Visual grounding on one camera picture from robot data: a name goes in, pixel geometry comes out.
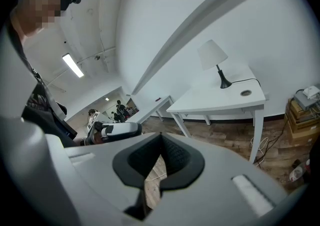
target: black cable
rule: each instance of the black cable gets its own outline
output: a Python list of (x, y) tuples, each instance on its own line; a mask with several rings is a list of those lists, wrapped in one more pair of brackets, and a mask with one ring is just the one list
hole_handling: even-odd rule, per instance
[[(292, 103), (293, 100), (294, 100), (293, 98), (290, 100), (289, 107), (288, 107), (288, 110), (289, 110), (289, 111), (290, 111), (291, 103)], [(258, 158), (258, 159), (255, 158), (255, 160), (254, 160), (253, 163), (258, 162), (258, 164), (260, 165), (259, 161), (264, 158), (264, 156), (267, 154), (268, 150), (271, 149), (271, 148), (276, 144), (276, 142), (279, 140), (279, 138), (283, 135), (284, 130), (285, 130), (285, 127), (286, 127), (286, 125), (287, 125), (287, 123), (288, 123), (288, 121), (289, 121), (289, 116), (287, 115), (287, 112), (285, 112), (285, 115), (286, 115), (286, 122), (284, 123), (284, 126), (283, 126), (283, 128), (282, 128), (281, 134), (280, 134), (278, 137), (276, 137), (275, 139), (269, 141), (269, 142), (266, 144), (266, 148), (265, 148), (265, 153), (264, 153), (264, 155), (261, 156), (261, 157)], [(268, 148), (269, 143), (271, 143), (271, 142), (274, 142), (274, 143), (270, 146), (270, 148)]]
[(259, 80), (258, 80), (258, 79), (256, 79), (256, 78), (249, 78), (249, 79), (245, 79), (245, 80), (235, 81), (235, 82), (232, 82), (232, 84), (233, 84), (233, 83), (238, 83), (238, 82), (247, 81), (247, 80), (257, 80), (257, 81), (258, 81), (258, 83), (259, 83), (259, 85), (260, 85), (260, 87), (261, 87), (261, 84), (260, 84)]

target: person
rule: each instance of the person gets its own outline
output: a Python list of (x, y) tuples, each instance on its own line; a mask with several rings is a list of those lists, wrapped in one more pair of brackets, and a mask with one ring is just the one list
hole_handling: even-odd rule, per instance
[(126, 118), (124, 116), (123, 110), (119, 109), (119, 105), (116, 105), (116, 112), (119, 115), (119, 117), (121, 118), (121, 122), (124, 123), (126, 121)]
[(121, 104), (121, 101), (120, 100), (117, 100), (117, 107), (119, 108), (119, 110), (121, 111), (121, 114), (127, 118), (127, 117), (130, 117), (128, 111), (126, 110), (126, 107), (124, 105)]
[(113, 115), (115, 121), (121, 122), (121, 118), (117, 113), (111, 112), (111, 114)]
[(22, 118), (37, 124), (44, 133), (58, 136), (64, 147), (76, 146), (80, 138), (72, 140), (56, 125), (54, 117), (56, 102), (52, 99), (41, 76), (28, 62), (23, 45), (27, 38), (38, 34), (48, 23), (53, 22), (55, 17), (60, 16), (71, 2), (72, 0), (18, 0), (6, 23), (12, 45), (37, 79), (37, 85), (26, 103)]
[(94, 116), (94, 114), (97, 112), (97, 109), (90, 109), (88, 112), (88, 123), (90, 122), (91, 118)]

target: person in background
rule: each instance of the person in background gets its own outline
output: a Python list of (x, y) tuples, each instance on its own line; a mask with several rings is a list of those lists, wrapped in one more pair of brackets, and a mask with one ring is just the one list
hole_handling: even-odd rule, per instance
[(94, 116), (94, 114), (97, 112), (97, 109), (90, 109), (88, 112), (88, 123), (90, 122), (91, 118)]
[(124, 116), (124, 112), (123, 110), (120, 110), (119, 105), (116, 105), (116, 112), (118, 113), (118, 115), (121, 117), (121, 122), (124, 123), (126, 121), (126, 118)]
[(114, 118), (115, 121), (121, 122), (121, 118), (117, 113), (111, 112), (111, 114), (113, 115), (113, 118)]
[(117, 100), (116, 102), (117, 102), (117, 104), (118, 104), (119, 110), (121, 111), (121, 114), (122, 114), (125, 118), (129, 118), (130, 115), (129, 115), (128, 111), (126, 110), (126, 107), (121, 104), (121, 101), (120, 101), (120, 100)]

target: white wall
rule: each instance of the white wall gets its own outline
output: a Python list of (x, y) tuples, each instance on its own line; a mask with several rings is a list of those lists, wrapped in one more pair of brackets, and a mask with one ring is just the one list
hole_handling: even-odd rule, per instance
[(58, 99), (67, 108), (67, 117), (70, 119), (77, 112), (102, 96), (121, 87), (122, 81), (116, 75), (108, 75), (100, 78), (87, 78), (75, 83)]
[[(130, 90), (164, 42), (203, 1), (122, 0), (117, 56), (119, 73)], [(198, 47), (213, 39), (229, 56), (222, 69), (246, 63), (259, 79), (270, 98), (265, 116), (282, 114), (297, 89), (320, 81), (319, 37), (319, 25), (304, 0), (244, 0), (180, 49), (132, 98), (138, 106), (165, 95), (176, 100), (191, 86), (219, 77), (216, 69), (202, 71), (197, 54)], [(211, 118), (246, 117), (250, 115)]]
[(125, 104), (123, 99), (121, 98), (121, 96), (119, 94), (117, 94), (117, 95), (113, 96), (112, 99), (110, 99), (108, 102), (106, 102), (105, 105), (98, 110), (100, 112), (106, 111), (106, 113), (108, 114), (108, 117), (113, 118), (111, 112), (115, 112), (117, 110), (117, 107), (116, 107), (117, 100), (120, 100), (121, 104)]
[(78, 133), (76, 136), (77, 137), (85, 137), (88, 135), (88, 130), (87, 130), (87, 126), (83, 125), (77, 129), (75, 129), (75, 131)]

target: lamp cord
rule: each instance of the lamp cord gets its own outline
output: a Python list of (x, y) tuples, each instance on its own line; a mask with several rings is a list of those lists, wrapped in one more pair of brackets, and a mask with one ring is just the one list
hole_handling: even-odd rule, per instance
[(257, 81), (258, 81), (258, 83), (259, 83), (259, 85), (260, 85), (260, 87), (261, 87), (261, 84), (260, 84), (259, 80), (258, 80), (258, 79), (256, 79), (256, 78), (249, 78), (249, 79), (245, 79), (245, 80), (235, 81), (235, 82), (232, 82), (232, 84), (233, 84), (233, 83), (238, 83), (238, 82), (247, 81), (247, 80), (257, 80)]

